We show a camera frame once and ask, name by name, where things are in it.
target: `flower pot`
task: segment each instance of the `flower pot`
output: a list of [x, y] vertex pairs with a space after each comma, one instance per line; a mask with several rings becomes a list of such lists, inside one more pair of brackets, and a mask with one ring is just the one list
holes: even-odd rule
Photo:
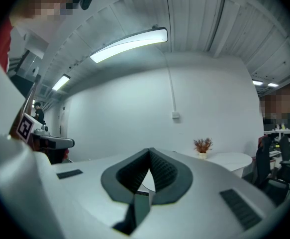
[[206, 153], [200, 153], [199, 152], [199, 158], [200, 159], [206, 159]]

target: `dark gray plastic cover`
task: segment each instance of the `dark gray plastic cover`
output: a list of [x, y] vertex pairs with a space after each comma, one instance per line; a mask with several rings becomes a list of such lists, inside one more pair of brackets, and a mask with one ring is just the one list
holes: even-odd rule
[[156, 188], [152, 205], [176, 202], [193, 182], [192, 172], [186, 165], [150, 148], [106, 169], [101, 184], [114, 201], [132, 204], [148, 169]]

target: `cable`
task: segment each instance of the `cable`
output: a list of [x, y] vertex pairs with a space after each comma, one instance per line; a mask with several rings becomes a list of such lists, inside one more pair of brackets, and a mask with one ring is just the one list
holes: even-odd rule
[[173, 111], [176, 112], [177, 109], [176, 109], [175, 92], [174, 92], [174, 86], [173, 86], [173, 81], [172, 81], [172, 78], [171, 78], [171, 73], [170, 73], [170, 68], [169, 68], [169, 65], [168, 65], [168, 61], [167, 61], [166, 55], [159, 48], [157, 48], [157, 49], [159, 50], [159, 52], [161, 54], [163, 54], [163, 56], [165, 58], [165, 61], [166, 61], [166, 66], [167, 66], [167, 71], [168, 71], [168, 76], [169, 76], [169, 82], [170, 82], [170, 89], [171, 89], [171, 97], [172, 97], [172, 100], [173, 100]]

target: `electrical outlet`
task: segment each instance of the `electrical outlet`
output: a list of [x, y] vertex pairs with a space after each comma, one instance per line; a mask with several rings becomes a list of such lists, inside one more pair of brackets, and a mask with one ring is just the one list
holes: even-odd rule
[[171, 116], [173, 119], [179, 119], [180, 117], [179, 112], [171, 112]]

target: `potted plant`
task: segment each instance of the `potted plant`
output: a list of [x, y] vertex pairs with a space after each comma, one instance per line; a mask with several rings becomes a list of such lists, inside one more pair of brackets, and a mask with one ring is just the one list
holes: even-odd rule
[[205, 140], [199, 139], [198, 141], [193, 140], [195, 144], [195, 148], [199, 153], [199, 158], [206, 159], [206, 153], [211, 150], [211, 146], [213, 145], [212, 139], [209, 137]]

